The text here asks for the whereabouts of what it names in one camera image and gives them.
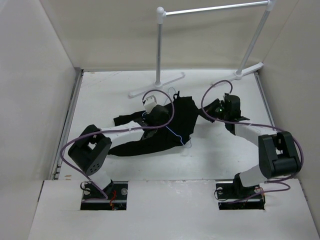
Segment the black trousers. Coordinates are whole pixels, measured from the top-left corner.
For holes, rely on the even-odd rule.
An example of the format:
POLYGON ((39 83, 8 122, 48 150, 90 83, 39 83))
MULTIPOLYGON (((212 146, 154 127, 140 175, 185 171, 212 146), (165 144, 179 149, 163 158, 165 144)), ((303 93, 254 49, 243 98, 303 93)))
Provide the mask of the black trousers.
MULTIPOLYGON (((191 96, 181 97, 177 93, 174 95, 173 105, 175 113, 168 127, 176 134, 181 135, 184 143, 189 141, 190 135, 194 133, 199 116, 211 123, 214 122, 203 113, 202 109, 197 108, 191 96)), ((158 153, 178 146, 182 146, 180 139, 169 132, 166 127, 163 127, 158 128, 156 134, 151 138, 111 147, 108 154, 117 157, 132 157, 158 153)))

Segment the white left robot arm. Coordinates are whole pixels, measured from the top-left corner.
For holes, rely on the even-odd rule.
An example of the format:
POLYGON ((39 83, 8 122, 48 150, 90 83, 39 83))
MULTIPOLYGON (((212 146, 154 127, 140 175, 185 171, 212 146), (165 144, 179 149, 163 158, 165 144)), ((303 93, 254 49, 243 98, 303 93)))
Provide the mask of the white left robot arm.
POLYGON ((88 188, 95 189, 100 199, 108 199, 113 181, 101 170, 107 155, 115 155, 116 151, 131 155, 131 150, 147 150, 142 144, 166 127, 174 113, 173 108, 157 104, 149 110, 114 118, 114 127, 100 129, 91 124, 72 143, 67 154, 80 172, 89 177, 88 188))

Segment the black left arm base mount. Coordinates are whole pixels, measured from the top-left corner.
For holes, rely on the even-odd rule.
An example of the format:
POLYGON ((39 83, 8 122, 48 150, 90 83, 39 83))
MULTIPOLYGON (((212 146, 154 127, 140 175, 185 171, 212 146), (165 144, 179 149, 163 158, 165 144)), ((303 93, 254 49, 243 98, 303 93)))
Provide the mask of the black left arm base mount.
POLYGON ((82 211, 125 211, 129 190, 128 181, 112 181, 104 190, 107 198, 91 182, 80 184, 82 211))

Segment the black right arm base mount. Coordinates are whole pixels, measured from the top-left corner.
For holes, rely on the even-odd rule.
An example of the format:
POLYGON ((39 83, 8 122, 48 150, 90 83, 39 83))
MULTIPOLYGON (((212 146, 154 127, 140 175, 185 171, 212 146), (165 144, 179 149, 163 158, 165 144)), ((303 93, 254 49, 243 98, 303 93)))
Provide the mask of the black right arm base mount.
POLYGON ((214 197, 219 210, 264 210, 266 199, 260 185, 236 190, 232 181, 215 183, 214 197))

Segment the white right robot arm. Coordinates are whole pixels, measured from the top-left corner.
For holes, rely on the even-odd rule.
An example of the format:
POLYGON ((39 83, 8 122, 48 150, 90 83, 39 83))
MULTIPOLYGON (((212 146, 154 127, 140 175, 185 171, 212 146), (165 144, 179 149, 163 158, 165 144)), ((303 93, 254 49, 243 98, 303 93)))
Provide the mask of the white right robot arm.
POLYGON ((204 107, 203 112, 213 120, 221 121, 234 136, 241 137, 258 148, 258 164, 237 173, 232 184, 220 190, 232 199, 254 198, 261 183, 281 176, 291 176, 302 168, 291 133, 270 125, 251 123, 241 113, 241 101, 226 93, 204 107))

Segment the light blue clothes hanger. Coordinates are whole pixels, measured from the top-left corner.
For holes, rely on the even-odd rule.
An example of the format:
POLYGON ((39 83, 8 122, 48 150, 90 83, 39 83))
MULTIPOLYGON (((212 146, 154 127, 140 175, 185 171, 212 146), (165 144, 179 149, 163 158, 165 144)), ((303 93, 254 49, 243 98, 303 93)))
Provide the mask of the light blue clothes hanger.
MULTIPOLYGON (((177 91, 174 87, 169 87, 167 90, 167 94, 174 99, 174 95, 177 95, 177 91)), ((191 139, 188 140, 186 143, 183 142, 183 137, 179 134, 176 134, 170 127, 168 127, 168 125, 165 127, 169 132, 171 132, 174 136, 176 136, 177 138, 179 138, 181 145, 183 146, 183 148, 185 149, 190 149, 192 147, 192 142, 191 139)))

